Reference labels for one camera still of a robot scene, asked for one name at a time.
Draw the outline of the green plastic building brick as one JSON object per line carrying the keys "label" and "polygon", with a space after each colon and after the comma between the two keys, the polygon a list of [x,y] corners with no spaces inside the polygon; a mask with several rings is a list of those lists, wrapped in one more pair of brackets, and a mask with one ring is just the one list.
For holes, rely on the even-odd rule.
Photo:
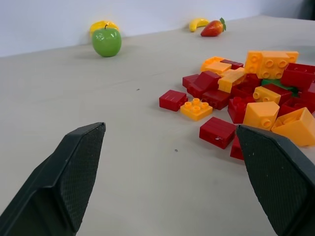
{"label": "green plastic building brick", "polygon": [[297,88],[284,86],[284,85],[280,82],[280,80],[263,79],[263,80],[261,81],[261,85],[262,85],[262,86],[268,85],[268,84],[274,84],[274,85],[279,86],[279,87],[281,87],[281,88],[283,88],[283,89],[289,90],[289,91],[291,91],[291,92],[293,93],[292,96],[298,97],[298,92],[299,92],[299,90],[298,90]]}

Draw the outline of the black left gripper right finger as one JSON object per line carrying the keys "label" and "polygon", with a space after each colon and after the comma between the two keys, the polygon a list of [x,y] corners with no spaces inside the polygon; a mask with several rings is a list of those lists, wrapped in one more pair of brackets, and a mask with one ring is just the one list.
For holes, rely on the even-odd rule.
{"label": "black left gripper right finger", "polygon": [[278,236],[315,236],[315,164],[288,138],[239,125],[246,170]]}

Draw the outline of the yellow toy banana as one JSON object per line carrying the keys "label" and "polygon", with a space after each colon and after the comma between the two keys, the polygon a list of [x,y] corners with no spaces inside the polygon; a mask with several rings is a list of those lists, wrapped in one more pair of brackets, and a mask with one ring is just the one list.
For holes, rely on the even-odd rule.
{"label": "yellow toy banana", "polygon": [[210,23],[208,19],[205,18],[195,18],[190,21],[189,23],[189,30],[190,32],[195,32],[197,28],[205,27]]}

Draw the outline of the green toy apple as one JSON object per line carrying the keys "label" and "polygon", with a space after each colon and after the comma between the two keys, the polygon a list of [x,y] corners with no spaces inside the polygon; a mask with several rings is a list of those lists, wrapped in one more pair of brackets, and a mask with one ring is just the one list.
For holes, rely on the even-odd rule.
{"label": "green toy apple", "polygon": [[92,34],[92,46],[101,57],[113,57],[118,54],[122,46],[120,32],[106,24],[96,29]]}

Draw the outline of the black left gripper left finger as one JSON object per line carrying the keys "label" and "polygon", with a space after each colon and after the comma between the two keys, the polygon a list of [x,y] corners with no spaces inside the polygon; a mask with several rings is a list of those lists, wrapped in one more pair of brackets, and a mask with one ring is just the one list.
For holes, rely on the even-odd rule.
{"label": "black left gripper left finger", "polygon": [[95,184],[105,123],[66,134],[0,215],[0,236],[76,236]]}

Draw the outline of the yellow toy fruit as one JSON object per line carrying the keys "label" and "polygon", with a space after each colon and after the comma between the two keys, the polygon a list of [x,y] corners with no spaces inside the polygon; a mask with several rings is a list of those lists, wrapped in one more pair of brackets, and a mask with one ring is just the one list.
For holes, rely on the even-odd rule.
{"label": "yellow toy fruit", "polygon": [[112,21],[99,21],[99,22],[93,23],[90,26],[90,37],[92,37],[93,33],[96,30],[103,29],[105,28],[105,26],[107,26],[108,28],[116,29],[117,31],[120,30],[119,27]]}

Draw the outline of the yellow sloped building block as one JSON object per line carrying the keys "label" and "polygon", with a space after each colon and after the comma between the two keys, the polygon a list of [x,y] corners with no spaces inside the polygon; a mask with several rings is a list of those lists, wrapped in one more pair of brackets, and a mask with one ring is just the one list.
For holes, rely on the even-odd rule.
{"label": "yellow sloped building block", "polygon": [[248,103],[243,124],[270,130],[276,121],[279,109],[279,105],[274,101]]}
{"label": "yellow sloped building block", "polygon": [[306,107],[278,117],[271,131],[298,146],[315,146],[315,118]]}

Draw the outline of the yellow four-stud plastic brick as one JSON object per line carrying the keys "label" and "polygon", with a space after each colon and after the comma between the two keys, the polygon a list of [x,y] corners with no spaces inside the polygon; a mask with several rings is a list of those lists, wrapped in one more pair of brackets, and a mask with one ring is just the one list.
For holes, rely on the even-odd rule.
{"label": "yellow four-stud plastic brick", "polygon": [[211,115],[213,107],[199,98],[193,98],[192,101],[185,102],[180,107],[180,112],[194,121],[199,121]]}

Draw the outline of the yellow studded plastic building brick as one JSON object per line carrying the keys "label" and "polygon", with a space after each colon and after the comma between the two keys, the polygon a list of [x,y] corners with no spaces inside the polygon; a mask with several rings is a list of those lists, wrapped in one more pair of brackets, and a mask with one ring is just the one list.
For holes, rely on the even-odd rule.
{"label": "yellow studded plastic building brick", "polygon": [[297,51],[248,51],[245,73],[259,79],[280,79],[289,63],[298,59]]}

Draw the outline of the red toy strawberry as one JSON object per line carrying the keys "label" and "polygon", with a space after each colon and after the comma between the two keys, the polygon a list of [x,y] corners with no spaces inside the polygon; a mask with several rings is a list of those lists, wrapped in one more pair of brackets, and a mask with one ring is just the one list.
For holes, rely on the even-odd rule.
{"label": "red toy strawberry", "polygon": [[223,18],[211,21],[200,33],[203,37],[216,37],[226,31],[226,24]]}

